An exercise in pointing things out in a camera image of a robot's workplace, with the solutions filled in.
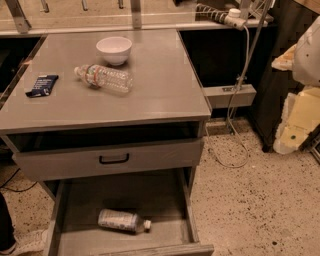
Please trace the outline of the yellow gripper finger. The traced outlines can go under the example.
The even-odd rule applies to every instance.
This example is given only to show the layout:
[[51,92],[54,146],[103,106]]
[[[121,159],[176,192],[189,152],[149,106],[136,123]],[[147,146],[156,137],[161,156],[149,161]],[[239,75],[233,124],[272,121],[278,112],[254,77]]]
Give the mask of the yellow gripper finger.
[[273,149],[289,154],[299,149],[309,134],[320,124],[320,88],[305,87],[285,99]]

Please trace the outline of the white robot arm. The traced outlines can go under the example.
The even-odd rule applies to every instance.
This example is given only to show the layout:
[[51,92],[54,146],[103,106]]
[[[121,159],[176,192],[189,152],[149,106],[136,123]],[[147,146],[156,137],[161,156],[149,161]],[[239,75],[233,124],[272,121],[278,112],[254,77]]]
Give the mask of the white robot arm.
[[291,71],[293,79],[303,85],[301,92],[289,93],[285,99],[273,144],[275,152],[289,154],[320,124],[320,17],[296,44],[273,60],[271,67]]

